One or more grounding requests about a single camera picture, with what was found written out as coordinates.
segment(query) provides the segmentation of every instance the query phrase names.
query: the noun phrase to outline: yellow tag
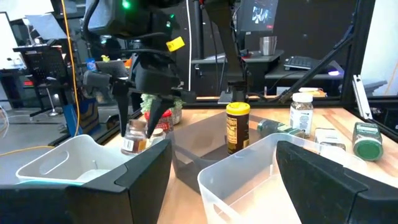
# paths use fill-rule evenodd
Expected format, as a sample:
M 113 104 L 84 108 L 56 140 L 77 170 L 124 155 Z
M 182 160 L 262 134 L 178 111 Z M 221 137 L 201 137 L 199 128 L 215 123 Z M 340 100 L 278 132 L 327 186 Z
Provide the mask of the yellow tag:
M 183 46 L 185 46 L 185 43 L 181 37 L 177 37 L 176 39 L 174 39 L 170 42 L 167 42 L 166 44 L 167 44 L 167 47 L 169 48 L 170 52 L 176 51 L 176 50 L 182 48 Z

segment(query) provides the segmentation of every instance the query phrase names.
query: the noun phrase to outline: purple light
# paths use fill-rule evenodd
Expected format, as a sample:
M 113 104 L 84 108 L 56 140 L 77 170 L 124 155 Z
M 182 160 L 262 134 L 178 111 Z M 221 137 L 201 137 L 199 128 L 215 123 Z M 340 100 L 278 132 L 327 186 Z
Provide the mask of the purple light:
M 332 71 L 332 72 L 329 72 L 329 75 L 333 75 L 333 76 L 340 75 L 340 72 Z

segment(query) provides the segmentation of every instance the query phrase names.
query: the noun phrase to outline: white lid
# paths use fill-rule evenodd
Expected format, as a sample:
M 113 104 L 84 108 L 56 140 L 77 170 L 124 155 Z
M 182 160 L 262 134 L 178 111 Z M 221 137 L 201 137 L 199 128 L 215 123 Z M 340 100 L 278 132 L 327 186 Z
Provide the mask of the white lid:
M 313 96 L 308 93 L 294 93 L 293 101 L 299 103 L 311 103 L 313 101 Z

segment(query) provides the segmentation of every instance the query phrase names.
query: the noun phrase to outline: whiteboard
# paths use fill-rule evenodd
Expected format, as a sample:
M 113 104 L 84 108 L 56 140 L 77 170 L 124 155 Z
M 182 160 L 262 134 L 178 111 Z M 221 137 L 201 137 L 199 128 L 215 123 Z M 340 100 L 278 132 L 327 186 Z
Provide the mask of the whiteboard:
M 10 21 L 53 11 L 51 0 L 0 0 L 0 12 L 7 12 Z
M 1 41 L 0 41 L 0 70 L 17 68 L 14 61 L 8 61 L 7 58 L 13 60 L 19 58 L 20 54 L 15 53 L 12 49 L 18 47 L 5 13 L 0 13 Z

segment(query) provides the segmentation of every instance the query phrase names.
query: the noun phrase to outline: yellow lid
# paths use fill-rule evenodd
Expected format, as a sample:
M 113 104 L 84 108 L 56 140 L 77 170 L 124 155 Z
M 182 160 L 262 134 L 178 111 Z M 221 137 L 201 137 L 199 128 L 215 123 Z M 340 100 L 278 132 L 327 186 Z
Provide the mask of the yellow lid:
M 250 105 L 242 102 L 230 103 L 226 106 L 226 112 L 230 115 L 245 115 L 250 113 Z

